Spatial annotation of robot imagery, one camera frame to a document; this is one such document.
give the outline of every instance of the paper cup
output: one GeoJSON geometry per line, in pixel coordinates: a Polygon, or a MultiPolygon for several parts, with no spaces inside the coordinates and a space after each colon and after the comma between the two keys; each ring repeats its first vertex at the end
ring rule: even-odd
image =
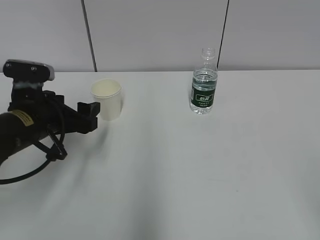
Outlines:
{"type": "Polygon", "coordinates": [[[101,79],[91,86],[91,93],[100,103],[100,116],[103,120],[112,121],[121,113],[121,86],[112,79],[101,79]]]}

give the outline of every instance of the black wire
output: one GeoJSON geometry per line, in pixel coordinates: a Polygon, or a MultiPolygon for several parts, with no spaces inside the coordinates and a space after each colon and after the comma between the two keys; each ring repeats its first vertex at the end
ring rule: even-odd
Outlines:
{"type": "MultiPolygon", "coordinates": [[[[54,100],[52,100],[52,101],[48,100],[48,102],[55,108],[55,110],[57,111],[57,113],[59,115],[60,124],[61,124],[61,134],[60,134],[59,142],[62,144],[65,139],[65,135],[66,135],[64,116],[63,116],[63,113],[60,110],[59,106],[55,103],[54,100]]],[[[24,175],[13,177],[13,178],[0,179],[0,185],[13,184],[13,183],[17,183],[22,180],[26,180],[28,178],[31,178],[34,175],[41,172],[43,169],[45,169],[49,165],[49,163],[51,163],[52,160],[53,159],[48,158],[41,166],[39,166],[35,170],[28,172],[24,175]]]]}

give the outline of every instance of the white table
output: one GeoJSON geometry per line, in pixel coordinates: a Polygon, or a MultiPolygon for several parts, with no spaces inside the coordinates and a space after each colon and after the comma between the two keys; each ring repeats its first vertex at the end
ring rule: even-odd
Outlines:
{"type": "MultiPolygon", "coordinates": [[[[220,72],[212,112],[196,115],[191,72],[57,73],[45,89],[73,108],[92,101],[92,82],[119,80],[121,116],[67,135],[64,161],[0,186],[1,239],[319,240],[319,76],[220,72]]],[[[11,86],[0,76],[1,112],[11,86]]],[[[29,147],[0,176],[43,161],[29,147]]]]}

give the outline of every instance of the water bottle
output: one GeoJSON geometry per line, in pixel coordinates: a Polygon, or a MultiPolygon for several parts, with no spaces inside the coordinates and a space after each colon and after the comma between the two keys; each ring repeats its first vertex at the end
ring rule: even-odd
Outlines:
{"type": "Polygon", "coordinates": [[[203,48],[201,64],[193,72],[190,108],[197,114],[211,111],[216,91],[218,70],[213,48],[203,48]]]}

